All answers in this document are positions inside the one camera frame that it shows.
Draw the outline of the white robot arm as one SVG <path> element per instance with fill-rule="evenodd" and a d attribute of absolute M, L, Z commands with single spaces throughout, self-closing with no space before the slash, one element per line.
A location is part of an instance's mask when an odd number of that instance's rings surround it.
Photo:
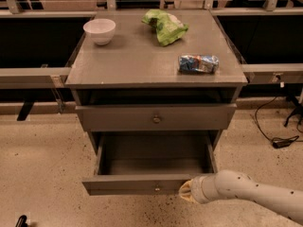
<path fill-rule="evenodd" d="M 251 201 L 298 224 L 303 224 L 303 192 L 255 182 L 247 174 L 222 170 L 197 176 L 179 189 L 186 201 L 206 204 L 221 200 Z"/>

